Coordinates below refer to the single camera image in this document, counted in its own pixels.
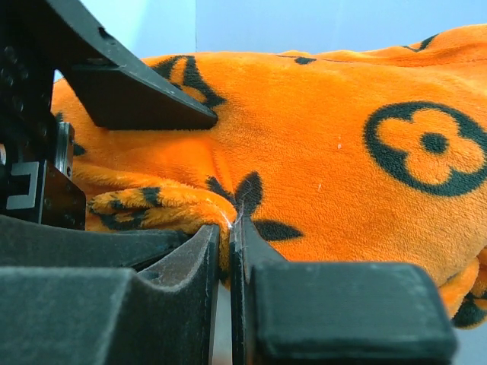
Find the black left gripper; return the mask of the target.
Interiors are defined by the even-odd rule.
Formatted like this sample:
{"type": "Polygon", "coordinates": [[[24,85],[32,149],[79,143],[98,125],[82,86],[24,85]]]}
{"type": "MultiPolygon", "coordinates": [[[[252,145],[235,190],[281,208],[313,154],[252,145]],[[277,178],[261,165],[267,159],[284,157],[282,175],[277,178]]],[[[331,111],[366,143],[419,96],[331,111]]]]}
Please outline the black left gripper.
{"type": "MultiPolygon", "coordinates": [[[[84,193],[72,182],[75,130],[53,115],[54,67],[1,3],[1,213],[83,230],[84,193]]],[[[38,34],[94,123],[110,130],[210,129],[216,115],[138,59],[80,1],[35,1],[38,34]]]]}

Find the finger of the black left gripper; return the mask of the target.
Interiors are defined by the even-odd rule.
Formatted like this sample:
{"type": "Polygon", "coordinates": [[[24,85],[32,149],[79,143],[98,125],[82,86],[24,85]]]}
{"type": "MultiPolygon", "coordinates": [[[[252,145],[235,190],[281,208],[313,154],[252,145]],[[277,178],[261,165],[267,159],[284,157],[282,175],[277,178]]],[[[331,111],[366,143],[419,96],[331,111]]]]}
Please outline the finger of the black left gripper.
{"type": "Polygon", "coordinates": [[[1,217],[1,265],[142,270],[184,244],[178,230],[97,233],[1,217]]]}

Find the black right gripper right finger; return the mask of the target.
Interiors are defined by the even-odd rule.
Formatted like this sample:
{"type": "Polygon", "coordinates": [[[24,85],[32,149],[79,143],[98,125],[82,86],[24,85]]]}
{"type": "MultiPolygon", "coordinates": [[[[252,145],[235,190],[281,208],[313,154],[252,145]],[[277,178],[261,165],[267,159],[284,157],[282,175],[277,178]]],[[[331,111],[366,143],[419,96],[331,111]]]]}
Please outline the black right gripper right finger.
{"type": "Polygon", "coordinates": [[[290,262],[242,217],[231,237],[235,364],[450,364],[430,277],[398,262],[290,262]]]}

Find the orange patterned plush pillowcase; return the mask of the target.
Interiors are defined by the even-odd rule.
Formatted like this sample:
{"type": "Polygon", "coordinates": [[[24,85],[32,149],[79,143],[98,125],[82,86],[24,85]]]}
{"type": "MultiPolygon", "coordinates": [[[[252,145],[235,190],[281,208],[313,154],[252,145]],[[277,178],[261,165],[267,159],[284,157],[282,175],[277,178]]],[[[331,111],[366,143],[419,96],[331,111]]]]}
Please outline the orange patterned plush pillowcase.
{"type": "Polygon", "coordinates": [[[211,108],[208,130],[97,127],[65,80],[86,228],[221,229],[242,217],[291,261],[423,267],[453,324],[486,320],[486,27],[410,46],[147,59],[211,108]]]}

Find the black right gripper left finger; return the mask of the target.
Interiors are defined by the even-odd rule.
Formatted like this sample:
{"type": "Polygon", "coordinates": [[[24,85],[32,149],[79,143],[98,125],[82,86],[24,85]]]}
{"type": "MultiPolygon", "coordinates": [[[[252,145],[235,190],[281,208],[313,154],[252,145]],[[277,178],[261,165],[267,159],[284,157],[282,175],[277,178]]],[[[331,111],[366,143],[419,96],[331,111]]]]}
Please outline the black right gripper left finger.
{"type": "Polygon", "coordinates": [[[209,364],[216,226],[142,271],[1,269],[3,364],[209,364]]]}

